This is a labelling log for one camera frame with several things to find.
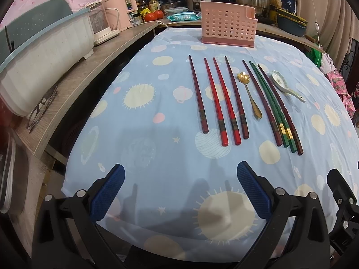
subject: beige curtain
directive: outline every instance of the beige curtain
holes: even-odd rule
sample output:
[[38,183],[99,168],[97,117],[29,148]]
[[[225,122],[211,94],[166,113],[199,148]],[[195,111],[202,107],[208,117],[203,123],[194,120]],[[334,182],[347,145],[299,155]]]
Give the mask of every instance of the beige curtain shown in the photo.
[[351,39],[359,41],[359,21],[346,0],[298,0],[297,15],[308,21],[306,33],[313,37],[315,14],[320,43],[339,69]]

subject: spoon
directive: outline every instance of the spoon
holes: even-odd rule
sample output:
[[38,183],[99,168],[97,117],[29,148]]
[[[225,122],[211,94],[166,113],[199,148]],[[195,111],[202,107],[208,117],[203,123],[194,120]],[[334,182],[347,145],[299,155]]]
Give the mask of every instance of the spoon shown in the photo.
[[306,100],[304,99],[303,96],[300,96],[297,92],[295,92],[294,90],[292,90],[291,88],[288,87],[287,82],[285,81],[284,77],[282,76],[282,74],[278,71],[272,71],[271,72],[274,84],[277,86],[277,88],[284,92],[284,93],[288,93],[290,95],[293,95],[294,97],[298,98],[300,101],[302,102],[306,102]]
[[247,90],[247,93],[248,93],[248,96],[249,96],[249,99],[251,101],[251,104],[252,104],[252,109],[253,109],[253,112],[255,114],[255,116],[259,119],[262,118],[262,113],[261,113],[261,110],[259,110],[257,104],[254,102],[251,94],[249,93],[249,90],[248,90],[248,87],[247,87],[247,84],[249,83],[249,75],[247,75],[245,72],[241,72],[237,75],[237,79],[245,85],[245,89]]

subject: metal screw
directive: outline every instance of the metal screw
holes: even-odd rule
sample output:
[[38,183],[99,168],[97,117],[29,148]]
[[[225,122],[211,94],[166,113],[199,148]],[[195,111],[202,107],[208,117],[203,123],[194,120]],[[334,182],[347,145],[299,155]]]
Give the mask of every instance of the metal screw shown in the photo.
[[79,191],[77,191],[76,196],[77,197],[84,197],[85,194],[86,194],[85,190],[79,190]]
[[318,196],[317,196],[317,194],[315,192],[310,192],[309,196],[311,197],[311,199],[317,199],[318,198]]
[[280,196],[285,194],[285,190],[283,188],[277,188],[275,192]]
[[45,201],[50,201],[53,198],[51,194],[47,194],[44,198]]

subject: blue gripper pad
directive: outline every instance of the blue gripper pad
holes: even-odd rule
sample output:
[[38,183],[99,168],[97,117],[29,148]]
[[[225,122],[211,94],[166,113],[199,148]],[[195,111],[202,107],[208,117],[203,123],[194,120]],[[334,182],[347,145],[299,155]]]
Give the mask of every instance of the blue gripper pad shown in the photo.
[[102,185],[91,201],[90,219],[93,222],[103,219],[125,181],[125,169],[116,164],[108,173],[107,181]]
[[258,216],[269,221],[272,217],[272,201],[258,183],[258,176],[247,162],[238,164],[237,177]]

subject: red plastic basket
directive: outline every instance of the red plastic basket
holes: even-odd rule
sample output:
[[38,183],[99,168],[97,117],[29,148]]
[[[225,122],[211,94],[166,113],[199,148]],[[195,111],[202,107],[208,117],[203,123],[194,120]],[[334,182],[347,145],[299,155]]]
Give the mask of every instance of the red plastic basket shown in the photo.
[[202,42],[254,47],[257,22],[253,7],[201,2]]

